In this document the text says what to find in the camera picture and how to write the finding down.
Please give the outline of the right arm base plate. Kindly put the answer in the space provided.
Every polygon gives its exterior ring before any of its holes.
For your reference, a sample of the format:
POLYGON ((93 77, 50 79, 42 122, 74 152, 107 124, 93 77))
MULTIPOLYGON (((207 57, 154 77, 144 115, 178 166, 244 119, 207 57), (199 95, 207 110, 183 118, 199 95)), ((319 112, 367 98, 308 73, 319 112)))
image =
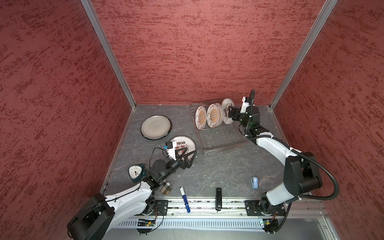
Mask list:
POLYGON ((260 200, 245 200, 244 203, 247 216, 249 217, 279 217, 284 216, 286 214, 286 209, 283 204, 277 206, 268 206, 266 209, 263 209, 260 200))

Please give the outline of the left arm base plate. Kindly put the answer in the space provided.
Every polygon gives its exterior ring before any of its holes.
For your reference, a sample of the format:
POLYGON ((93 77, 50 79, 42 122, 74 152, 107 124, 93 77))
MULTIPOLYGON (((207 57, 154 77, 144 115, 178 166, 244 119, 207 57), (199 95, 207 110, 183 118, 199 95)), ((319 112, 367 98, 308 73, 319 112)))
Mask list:
POLYGON ((142 215, 144 216, 156 216, 158 212, 162 213, 164 216, 167 215, 168 211, 168 200, 156 200, 155 198, 150 198, 146 200, 146 208, 142 215))

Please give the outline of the grey plate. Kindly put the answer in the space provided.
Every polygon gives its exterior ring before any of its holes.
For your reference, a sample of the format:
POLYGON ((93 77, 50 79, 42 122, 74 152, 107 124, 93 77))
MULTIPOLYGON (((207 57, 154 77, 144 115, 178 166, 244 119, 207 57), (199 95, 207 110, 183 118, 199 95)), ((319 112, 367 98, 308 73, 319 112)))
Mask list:
POLYGON ((170 141, 177 143, 176 149, 186 147, 188 148, 188 153, 196 150, 196 145, 194 141, 189 137, 177 136, 171 139, 170 141))

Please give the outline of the red patterned plate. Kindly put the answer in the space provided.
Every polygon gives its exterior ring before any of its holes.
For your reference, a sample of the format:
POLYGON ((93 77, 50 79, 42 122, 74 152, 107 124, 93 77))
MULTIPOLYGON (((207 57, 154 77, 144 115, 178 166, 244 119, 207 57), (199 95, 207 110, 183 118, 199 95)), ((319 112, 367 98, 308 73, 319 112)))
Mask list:
POLYGON ((223 123, 225 125, 231 125, 234 121, 229 117, 229 107, 235 107, 234 102, 230 98, 226 98, 222 102, 223 109, 223 123))

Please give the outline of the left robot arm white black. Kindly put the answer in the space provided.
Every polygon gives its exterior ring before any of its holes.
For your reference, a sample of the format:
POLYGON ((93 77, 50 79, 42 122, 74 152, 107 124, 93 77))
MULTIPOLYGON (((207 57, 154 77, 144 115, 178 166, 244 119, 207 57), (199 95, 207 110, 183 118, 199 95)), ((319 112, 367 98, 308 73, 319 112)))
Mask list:
POLYGON ((197 154, 187 148, 162 150, 170 157, 169 161, 156 160, 149 169, 144 164, 129 167, 134 187, 109 196, 100 193, 92 196, 69 221, 68 236, 73 240, 101 240, 113 224, 140 214, 157 214, 155 192, 169 194, 172 185, 166 178, 177 169, 191 168, 197 154))

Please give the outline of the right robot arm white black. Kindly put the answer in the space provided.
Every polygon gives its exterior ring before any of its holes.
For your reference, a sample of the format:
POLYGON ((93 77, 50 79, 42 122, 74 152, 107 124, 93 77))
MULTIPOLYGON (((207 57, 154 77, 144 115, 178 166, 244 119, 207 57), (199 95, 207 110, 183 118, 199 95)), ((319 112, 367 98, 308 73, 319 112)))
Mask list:
POLYGON ((283 182, 261 197, 259 206, 263 214, 271 215, 282 204, 290 204, 301 198, 329 201, 339 195, 340 187, 336 178, 317 162, 312 153, 304 153, 290 147, 261 126, 260 112, 257 107, 248 106, 246 109, 238 109, 228 106, 226 113, 231 120, 241 124, 248 140, 267 150, 284 166, 283 182), (309 195, 308 192, 323 186, 320 170, 330 178, 334 190, 328 196, 309 195))

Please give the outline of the orange striped front plate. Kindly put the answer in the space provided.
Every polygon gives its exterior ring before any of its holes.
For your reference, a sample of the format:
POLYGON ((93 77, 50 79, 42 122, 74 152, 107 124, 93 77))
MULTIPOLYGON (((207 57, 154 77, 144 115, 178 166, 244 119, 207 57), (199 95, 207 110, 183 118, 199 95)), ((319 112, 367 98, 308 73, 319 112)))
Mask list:
POLYGON ((204 106, 199 106, 195 113, 195 125, 198 131, 205 128, 207 122, 207 111, 204 106))

